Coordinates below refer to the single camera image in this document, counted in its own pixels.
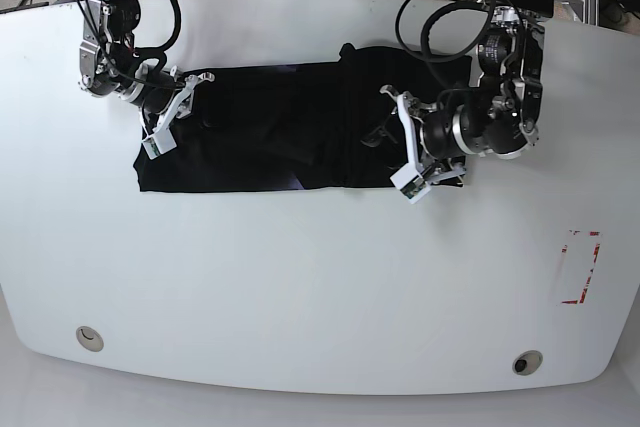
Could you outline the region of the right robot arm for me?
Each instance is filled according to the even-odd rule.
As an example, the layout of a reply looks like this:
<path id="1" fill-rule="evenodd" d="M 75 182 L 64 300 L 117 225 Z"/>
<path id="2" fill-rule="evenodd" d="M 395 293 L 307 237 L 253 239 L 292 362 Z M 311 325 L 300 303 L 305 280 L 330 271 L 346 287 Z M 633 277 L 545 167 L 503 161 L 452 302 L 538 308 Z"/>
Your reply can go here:
<path id="1" fill-rule="evenodd" d="M 95 97 L 116 95 L 134 105 L 145 136 L 164 130 L 182 141 L 203 129 L 196 118 L 197 75 L 168 68 L 167 53 L 182 30 L 178 0 L 169 0 L 173 14 L 167 40 L 157 46 L 135 44 L 141 21 L 139 0 L 83 0 L 80 46 L 81 88 Z"/>

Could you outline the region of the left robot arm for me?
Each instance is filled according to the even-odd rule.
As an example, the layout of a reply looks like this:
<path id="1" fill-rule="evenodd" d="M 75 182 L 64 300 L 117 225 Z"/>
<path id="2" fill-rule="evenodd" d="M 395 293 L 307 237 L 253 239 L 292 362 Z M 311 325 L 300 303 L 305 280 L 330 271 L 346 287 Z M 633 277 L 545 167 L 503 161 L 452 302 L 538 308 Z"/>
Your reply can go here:
<path id="1" fill-rule="evenodd" d="M 461 178 L 462 159 L 493 154 L 508 160 L 539 139 L 545 29 L 554 0 L 451 2 L 431 14 L 414 58 L 442 86 L 432 103 L 391 85 L 381 88 L 395 103 L 405 135 L 407 161 L 392 176 L 394 187 L 415 203 L 431 187 Z M 486 20 L 470 44 L 436 54 L 430 36 L 436 22 L 458 11 L 483 12 Z"/>

